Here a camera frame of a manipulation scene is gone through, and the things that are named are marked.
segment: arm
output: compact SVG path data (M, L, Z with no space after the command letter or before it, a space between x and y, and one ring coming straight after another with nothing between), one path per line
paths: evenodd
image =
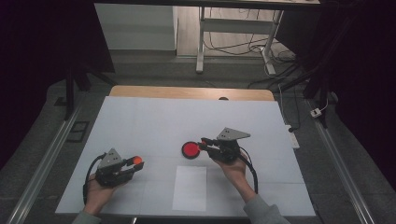
M237 159L231 164L226 164L221 161L215 161L215 163L221 167L225 176L230 180L245 201L246 205L244 206L244 210L251 223L289 223L280 215L276 205L269 206L248 184L246 179L246 165L244 162Z
M96 180L95 175L90 176L90 182L88 183L88 195L87 195L87 203L84 206L84 209L78 214L76 219L73 221L73 224L98 224L101 222L101 219L97 217L99 215L102 208L105 206L108 201L110 201L111 196L114 191L116 191L118 187L115 188L105 188L102 187Z

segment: wooden floor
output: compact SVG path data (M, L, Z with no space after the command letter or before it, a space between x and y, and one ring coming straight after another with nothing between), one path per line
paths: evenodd
M178 30L177 30L177 56L196 56L199 40L199 8L198 7L178 7ZM274 15L272 10L244 9L244 8L219 8L207 7L205 9L206 18L223 18L234 20L260 20L271 21ZM261 57L259 49L249 52L249 46L259 46L266 43L268 35L252 34L225 34L205 32L204 49L205 56L239 56L239 57ZM224 48L228 46L242 46L222 49L230 53L214 50L214 48ZM274 54L287 50L280 43L274 42L272 46Z

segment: person's left hand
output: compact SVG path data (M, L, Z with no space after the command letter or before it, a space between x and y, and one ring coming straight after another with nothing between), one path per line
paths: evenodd
M96 181L95 175L90 175L87 203L85 204L83 211L93 216L98 215L105 204L110 201L111 196L118 187L119 186L116 186L115 188L102 187Z

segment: power strip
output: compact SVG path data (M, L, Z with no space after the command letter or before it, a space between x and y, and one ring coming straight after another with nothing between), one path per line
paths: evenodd
M286 131L288 131L289 137L290 137L290 142L291 142L291 146L293 148L300 148L300 145L298 144L296 135L294 133L290 133L289 129L291 128L290 125L285 125L286 126Z

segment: desk leg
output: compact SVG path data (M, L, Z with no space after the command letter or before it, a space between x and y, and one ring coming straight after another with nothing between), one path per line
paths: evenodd
M275 11L275 18L274 18L273 25L271 27L271 32L268 35L268 40L267 40L267 43L265 44L265 48L262 48L262 57L264 58L265 66L267 67L267 71L268 71L269 75L274 75L276 73L274 66L271 62L270 50L271 50L271 46L272 46L272 43L275 38L276 30L279 25L280 17L282 16L282 13L283 13L283 11L278 11L278 10Z
M205 25L205 8L200 7L199 43L198 43L197 67L196 67L197 74L202 74L204 72L204 25Z

